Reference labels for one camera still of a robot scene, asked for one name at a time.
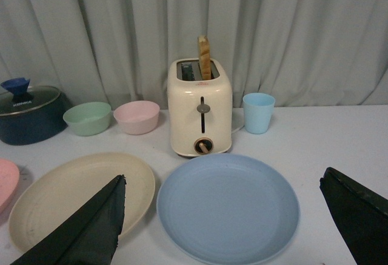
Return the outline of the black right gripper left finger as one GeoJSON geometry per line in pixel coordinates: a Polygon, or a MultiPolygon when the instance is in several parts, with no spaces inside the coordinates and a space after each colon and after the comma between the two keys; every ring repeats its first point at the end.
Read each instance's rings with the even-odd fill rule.
{"type": "Polygon", "coordinates": [[[13,264],[110,264],[125,216],[125,177],[114,177],[13,264]]]}

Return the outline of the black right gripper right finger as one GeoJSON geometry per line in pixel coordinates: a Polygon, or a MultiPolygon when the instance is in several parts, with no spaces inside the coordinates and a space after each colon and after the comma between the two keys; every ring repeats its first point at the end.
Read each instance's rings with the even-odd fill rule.
{"type": "Polygon", "coordinates": [[[319,188],[357,264],[387,264],[387,199],[328,167],[319,188]]]}

